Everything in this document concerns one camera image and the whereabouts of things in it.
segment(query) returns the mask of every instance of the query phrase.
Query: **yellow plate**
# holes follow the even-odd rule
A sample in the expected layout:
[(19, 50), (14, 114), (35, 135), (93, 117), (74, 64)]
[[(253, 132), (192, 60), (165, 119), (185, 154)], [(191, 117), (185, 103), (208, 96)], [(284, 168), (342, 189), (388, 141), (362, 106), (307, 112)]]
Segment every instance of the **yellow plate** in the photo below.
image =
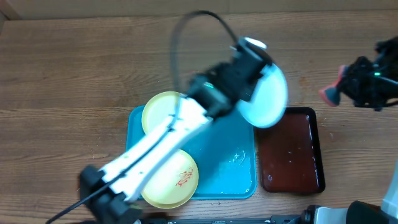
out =
[(198, 182), (198, 166), (188, 153), (179, 149), (152, 176), (141, 195), (157, 208), (175, 208), (192, 197)]
[(154, 127), (159, 125), (169, 114), (175, 113), (180, 94), (174, 91), (159, 93), (152, 97), (145, 105), (142, 112), (142, 128), (148, 134)]

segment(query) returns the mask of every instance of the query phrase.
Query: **blue tray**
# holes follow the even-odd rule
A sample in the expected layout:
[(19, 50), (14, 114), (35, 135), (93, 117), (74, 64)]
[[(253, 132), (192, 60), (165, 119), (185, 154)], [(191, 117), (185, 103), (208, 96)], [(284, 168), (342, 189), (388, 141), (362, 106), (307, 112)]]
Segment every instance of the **blue tray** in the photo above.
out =
[[(129, 117), (126, 150), (145, 134), (141, 116), (144, 106)], [(254, 131), (237, 111), (217, 119), (181, 149), (198, 165), (199, 184), (192, 199), (238, 199), (250, 197), (257, 188)]]

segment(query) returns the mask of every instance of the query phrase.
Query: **wall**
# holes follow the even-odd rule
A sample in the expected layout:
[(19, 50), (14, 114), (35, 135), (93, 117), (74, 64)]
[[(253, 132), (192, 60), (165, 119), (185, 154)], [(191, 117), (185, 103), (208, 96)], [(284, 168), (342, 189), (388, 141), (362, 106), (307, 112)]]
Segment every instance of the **wall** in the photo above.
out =
[(398, 0), (0, 0), (10, 19), (398, 9)]

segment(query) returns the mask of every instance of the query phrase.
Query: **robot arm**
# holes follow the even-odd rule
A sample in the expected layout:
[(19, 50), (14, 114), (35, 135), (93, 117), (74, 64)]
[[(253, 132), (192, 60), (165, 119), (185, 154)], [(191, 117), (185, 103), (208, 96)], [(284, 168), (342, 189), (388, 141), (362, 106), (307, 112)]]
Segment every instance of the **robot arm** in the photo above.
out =
[(99, 223), (134, 222), (139, 211), (129, 203), (138, 198), (155, 171), (190, 138), (228, 114), (238, 101), (251, 100), (257, 81), (269, 75), (262, 73), (263, 68), (275, 66), (264, 46), (257, 40), (240, 38), (231, 62), (195, 76), (187, 95), (180, 97), (176, 114), (100, 170), (88, 166), (81, 172), (80, 199)]
[(398, 37), (376, 45), (377, 58), (371, 62), (359, 57), (352, 65), (341, 67), (337, 81), (319, 91), (330, 106), (338, 106), (340, 92), (354, 101), (356, 107), (374, 108), (398, 105)]

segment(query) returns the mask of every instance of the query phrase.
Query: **black cable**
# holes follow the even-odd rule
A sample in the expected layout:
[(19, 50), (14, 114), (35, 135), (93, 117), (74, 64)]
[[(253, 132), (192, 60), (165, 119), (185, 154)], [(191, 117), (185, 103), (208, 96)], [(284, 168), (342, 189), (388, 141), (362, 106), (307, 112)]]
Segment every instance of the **black cable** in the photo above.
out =
[[(221, 24), (224, 26), (224, 28), (227, 30), (227, 32), (229, 33), (231, 38), (234, 40), (234, 42), (238, 41), (238, 38), (235, 36), (235, 34), (231, 30), (231, 28), (229, 28), (227, 23), (225, 23), (225, 21), (223, 21), (222, 18), (220, 18), (219, 16), (217, 16), (213, 12), (210, 12), (210, 11), (194, 11), (194, 12), (191, 12), (191, 13), (187, 14), (186, 16), (182, 17), (182, 19), (178, 22), (178, 24), (175, 26), (175, 29), (172, 32), (171, 42), (170, 42), (170, 71), (171, 71), (171, 74), (172, 74), (173, 80), (174, 80), (174, 89), (178, 93), (180, 93), (180, 84), (179, 84), (179, 80), (178, 80), (179, 79), (178, 63), (177, 63), (177, 57), (176, 57), (176, 51), (177, 51), (177, 45), (178, 45), (178, 37), (181, 34), (181, 31), (184, 28), (185, 24), (190, 19), (193, 19), (194, 17), (200, 16), (200, 15), (209, 15), (209, 16), (213, 16), (214, 18), (218, 19), (221, 22)], [(56, 214), (51, 219), (47, 220), (47, 222), (45, 222), (45, 224), (50, 224), (50, 223), (54, 222), (55, 220), (59, 219), (60, 217), (66, 215), (67, 213), (69, 213), (73, 209), (79, 207), (80, 205), (84, 204), (88, 200), (92, 199), (93, 197), (97, 196), (98, 194), (100, 194), (101, 192), (106, 190), (110, 185), (114, 184), (121, 177), (124, 177), (126, 175), (126, 173), (131, 168), (133, 168), (138, 162), (141, 161), (141, 159), (146, 157), (146, 155), (148, 155), (148, 153), (150, 153), (161, 141), (163, 141), (163, 139), (166, 137), (166, 135), (168, 135), (169, 132), (174, 130), (173, 129), (174, 124), (178, 120), (177, 118), (178, 118), (178, 115), (180, 113), (180, 105), (181, 105), (181, 95), (178, 98), (177, 104), (175, 105), (175, 114), (173, 116), (173, 120), (167, 126), (167, 130), (165, 131), (165, 133), (163, 133), (161, 135), (161, 137), (143, 155), (141, 155), (136, 161), (134, 161), (132, 164), (130, 164), (128, 167), (126, 167), (115, 178), (113, 178), (111, 181), (106, 183), (100, 189), (96, 190), (91, 195), (87, 196), (86, 198), (83, 198), (79, 202), (74, 203), (73, 205), (71, 205), (68, 208), (64, 209), (60, 213)]]
[(199, 10), (199, 11), (193, 11), (185, 16), (183, 16), (177, 25), (174, 27), (174, 30), (172, 32), (171, 36), (171, 42), (170, 42), (170, 71), (171, 74), (173, 75), (173, 85), (174, 88), (176, 89), (177, 92), (180, 93), (180, 76), (178, 74), (178, 63), (177, 63), (177, 44), (179, 42), (179, 37), (180, 34), (187, 24), (187, 22), (197, 16), (211, 16), (217, 19), (221, 25), (225, 28), (229, 36), (232, 38), (234, 44), (238, 42), (238, 38), (236, 37), (235, 33), (232, 31), (232, 29), (229, 27), (229, 25), (217, 14), (214, 12), (210, 11), (205, 11), (205, 10)]

